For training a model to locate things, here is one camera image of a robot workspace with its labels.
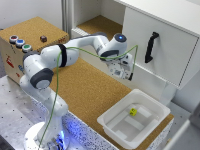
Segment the white robotic arm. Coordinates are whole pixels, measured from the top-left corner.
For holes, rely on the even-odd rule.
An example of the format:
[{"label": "white robotic arm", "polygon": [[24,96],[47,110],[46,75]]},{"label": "white robotic arm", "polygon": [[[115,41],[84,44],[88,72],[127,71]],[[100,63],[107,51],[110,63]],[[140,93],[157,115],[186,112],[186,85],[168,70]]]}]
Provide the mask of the white robotic arm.
[{"label": "white robotic arm", "polygon": [[[31,51],[25,54],[23,58],[25,75],[20,80],[21,88],[33,99],[41,102],[48,111],[51,112],[55,92],[49,88],[49,85],[53,77],[52,69],[57,66],[57,57],[59,53],[61,52],[61,57],[58,62],[59,67],[70,66],[77,61],[79,50],[69,47],[83,47],[87,45],[93,46],[97,55],[105,58],[120,56],[125,53],[127,48],[126,37],[124,35],[116,34],[109,42],[106,35],[99,32],[72,39],[66,44],[46,47],[41,51],[41,54]],[[132,55],[126,54],[115,60],[101,58],[101,61],[108,65],[111,74],[120,78],[125,78],[127,74],[125,73],[125,69],[129,71],[131,70]],[[58,96],[52,121],[50,122],[43,138],[43,149],[48,149],[48,143],[50,143],[52,139],[56,139],[57,135],[59,135],[63,130],[61,123],[62,116],[67,114],[67,112],[68,105]],[[37,146],[39,145],[39,141],[42,139],[49,118],[50,113],[47,116],[47,121],[44,126],[39,130],[37,137],[34,139]]]}]

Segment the cabinet door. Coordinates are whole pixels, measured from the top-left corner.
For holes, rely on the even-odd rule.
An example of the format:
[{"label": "cabinet door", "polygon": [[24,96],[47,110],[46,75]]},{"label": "cabinet door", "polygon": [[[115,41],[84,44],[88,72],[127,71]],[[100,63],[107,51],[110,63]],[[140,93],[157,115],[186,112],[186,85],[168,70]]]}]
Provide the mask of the cabinet door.
[{"label": "cabinet door", "polygon": [[[153,60],[145,63],[148,42],[153,32],[158,33],[159,37],[154,40],[151,52]],[[128,48],[139,46],[137,64],[179,86],[197,37],[128,7],[123,34],[127,37]]]}]

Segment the black handle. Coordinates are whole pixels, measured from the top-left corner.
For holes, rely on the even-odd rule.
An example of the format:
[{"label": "black handle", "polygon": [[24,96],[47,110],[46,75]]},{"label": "black handle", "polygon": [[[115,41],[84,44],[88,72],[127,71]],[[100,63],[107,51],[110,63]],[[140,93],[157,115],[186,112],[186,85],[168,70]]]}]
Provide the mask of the black handle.
[{"label": "black handle", "polygon": [[156,32],[153,32],[148,43],[147,52],[145,56],[145,63],[149,63],[153,59],[153,57],[151,56],[151,52],[152,52],[152,48],[154,44],[154,39],[156,39],[157,37],[159,37],[159,34]]}]

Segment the green cable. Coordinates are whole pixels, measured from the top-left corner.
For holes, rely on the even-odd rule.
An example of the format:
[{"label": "green cable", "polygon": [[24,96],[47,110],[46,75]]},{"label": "green cable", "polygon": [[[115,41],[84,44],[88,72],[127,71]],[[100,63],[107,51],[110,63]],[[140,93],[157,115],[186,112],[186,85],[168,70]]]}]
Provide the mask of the green cable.
[{"label": "green cable", "polygon": [[56,67],[56,70],[57,70],[57,73],[56,73],[56,74],[57,74],[57,87],[56,87],[56,95],[55,95],[55,99],[54,99],[54,103],[53,103],[53,108],[52,108],[52,110],[51,110],[51,116],[50,116],[49,122],[48,122],[48,124],[47,124],[47,127],[46,127],[46,129],[45,129],[45,131],[44,131],[44,133],[43,133],[43,135],[42,135],[42,139],[41,139],[41,141],[40,141],[40,145],[39,145],[38,150],[40,149],[40,146],[41,146],[41,144],[42,144],[44,135],[45,135],[45,133],[46,133],[48,127],[49,127],[49,124],[50,124],[50,122],[51,122],[51,119],[52,119],[52,116],[53,116],[53,112],[54,112],[54,107],[55,107],[55,104],[56,104],[56,98],[57,98],[57,95],[58,95],[58,85],[59,85],[59,80],[58,80],[58,63],[59,63],[60,55],[61,55],[61,52],[58,54],[58,57],[57,57],[57,67]]},{"label": "green cable", "polygon": [[[130,80],[130,79],[132,79],[134,68],[135,68],[135,62],[136,62],[136,56],[137,56],[137,51],[138,51],[138,45],[135,45],[134,47],[132,47],[130,50],[128,50],[127,52],[125,52],[122,55],[119,55],[117,57],[109,57],[109,58],[107,58],[107,57],[100,57],[98,55],[95,55],[93,53],[88,52],[85,49],[78,48],[78,47],[67,47],[66,49],[78,49],[78,50],[84,51],[84,52],[86,52],[86,53],[88,53],[88,54],[90,54],[92,56],[95,56],[95,57],[98,57],[98,58],[101,58],[101,59],[116,59],[116,58],[119,58],[119,57],[122,57],[122,56],[126,55],[127,53],[129,53],[130,51],[132,51],[134,48],[136,48],[136,52],[135,52],[134,64],[133,64],[133,69],[132,69],[131,77],[129,78],[129,80]],[[57,98],[57,95],[58,95],[58,85],[59,85],[59,80],[58,80],[58,63],[59,63],[60,55],[61,55],[61,52],[58,54],[58,57],[57,57],[57,66],[56,66],[56,70],[57,70],[57,72],[56,72],[56,74],[57,74],[57,87],[56,87],[56,95],[55,95],[55,99],[54,99],[54,103],[53,103],[53,108],[51,110],[51,116],[50,116],[49,122],[47,124],[47,127],[46,127],[46,129],[45,129],[45,131],[44,131],[44,133],[42,135],[42,139],[40,141],[38,150],[40,149],[40,146],[41,146],[41,143],[43,141],[44,135],[45,135],[45,133],[46,133],[48,127],[49,127],[49,124],[51,122],[51,119],[52,119],[52,116],[53,116],[53,112],[54,112],[54,107],[55,107],[55,104],[56,104],[56,98]]]}]

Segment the brown box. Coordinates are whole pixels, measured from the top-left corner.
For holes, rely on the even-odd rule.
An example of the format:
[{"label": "brown box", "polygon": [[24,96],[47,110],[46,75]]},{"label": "brown box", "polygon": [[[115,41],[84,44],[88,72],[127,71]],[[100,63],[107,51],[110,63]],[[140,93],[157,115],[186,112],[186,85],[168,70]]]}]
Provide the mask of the brown box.
[{"label": "brown box", "polygon": [[[5,71],[17,83],[24,74],[22,63],[24,53],[22,49],[18,49],[15,45],[9,43],[9,38],[12,35],[17,35],[19,39],[25,40],[26,44],[31,45],[32,49],[38,52],[41,52],[44,47],[64,44],[69,40],[69,35],[66,32],[40,17],[32,18],[0,31],[0,51]],[[42,35],[47,37],[47,42],[41,42],[40,37]]]}]

